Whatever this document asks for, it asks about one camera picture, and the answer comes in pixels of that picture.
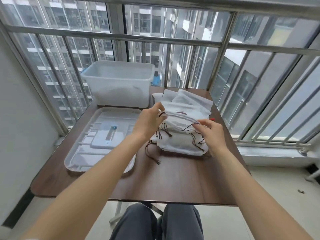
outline tiled floor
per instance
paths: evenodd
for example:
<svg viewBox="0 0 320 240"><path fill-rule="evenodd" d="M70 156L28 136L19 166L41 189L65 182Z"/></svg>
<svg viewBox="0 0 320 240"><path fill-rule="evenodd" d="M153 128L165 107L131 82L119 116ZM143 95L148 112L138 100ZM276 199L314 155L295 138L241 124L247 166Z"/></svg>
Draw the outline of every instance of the tiled floor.
<svg viewBox="0 0 320 240"><path fill-rule="evenodd" d="M250 167L260 183L315 239L320 240L320 185L304 180L303 169ZM10 240L18 239L53 200L34 198L17 225ZM112 227L109 220L115 215L117 202L108 202L90 230L86 240L108 240ZM205 239L254 240L239 208L224 206L196 206Z"/></svg>

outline stack of bags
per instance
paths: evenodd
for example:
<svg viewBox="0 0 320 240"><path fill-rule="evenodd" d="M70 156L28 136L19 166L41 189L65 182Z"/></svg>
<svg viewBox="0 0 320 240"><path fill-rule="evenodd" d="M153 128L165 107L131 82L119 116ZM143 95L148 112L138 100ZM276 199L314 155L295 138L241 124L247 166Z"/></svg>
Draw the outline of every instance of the stack of bags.
<svg viewBox="0 0 320 240"><path fill-rule="evenodd" d="M160 116L167 119L149 143L156 144L164 151L193 156L202 156L208 147L201 133L192 125L199 124L198 119L208 119L213 101L180 89L174 92L165 89L164 93L154 93L154 101L161 102L165 108Z"/></svg>

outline brown table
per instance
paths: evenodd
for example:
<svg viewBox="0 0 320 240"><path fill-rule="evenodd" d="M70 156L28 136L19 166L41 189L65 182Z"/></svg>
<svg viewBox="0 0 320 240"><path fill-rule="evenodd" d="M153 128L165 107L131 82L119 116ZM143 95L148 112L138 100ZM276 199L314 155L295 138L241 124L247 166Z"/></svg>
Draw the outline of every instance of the brown table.
<svg viewBox="0 0 320 240"><path fill-rule="evenodd" d="M206 90L192 88L187 90L211 100L211 96ZM163 87L150 88L150 93L163 91ZM39 171L31 183L31 191L34 195L56 197L79 177L79 175L74 175L65 168L64 159L82 129L98 108L94 102L90 104ZM227 147L246 168L245 162L215 105L212 106L211 112L210 117L215 118L216 122L223 125ZM236 205L214 158L187 158L162 153L159 159L161 164L157 165L145 155L144 147L139 149L133 169L128 175L120 179L110 200L194 205Z"/></svg>

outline gray pants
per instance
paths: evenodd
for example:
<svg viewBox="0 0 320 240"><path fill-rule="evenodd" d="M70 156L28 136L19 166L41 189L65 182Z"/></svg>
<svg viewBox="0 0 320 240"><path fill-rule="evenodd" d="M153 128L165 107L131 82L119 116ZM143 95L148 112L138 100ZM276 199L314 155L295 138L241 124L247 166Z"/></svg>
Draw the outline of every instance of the gray pants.
<svg viewBox="0 0 320 240"><path fill-rule="evenodd" d="M198 240L203 231L193 205L168 204L158 220L152 210L137 203L127 208L110 240Z"/></svg>

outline hand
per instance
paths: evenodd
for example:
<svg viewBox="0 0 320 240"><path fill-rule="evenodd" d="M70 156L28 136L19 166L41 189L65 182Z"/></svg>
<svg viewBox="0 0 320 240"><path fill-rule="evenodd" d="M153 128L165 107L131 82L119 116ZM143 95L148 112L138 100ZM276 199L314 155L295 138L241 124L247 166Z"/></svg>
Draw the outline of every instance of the hand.
<svg viewBox="0 0 320 240"><path fill-rule="evenodd" d="M193 127L203 135L210 153L216 154L222 150L228 150L221 124L209 119L202 119L198 121L200 124L194 124Z"/></svg>
<svg viewBox="0 0 320 240"><path fill-rule="evenodd" d="M132 134L147 141L159 128L159 125L167 118L160 116L160 111L164 111L162 103L155 103L152 108L142 110L136 124L134 125Z"/></svg>

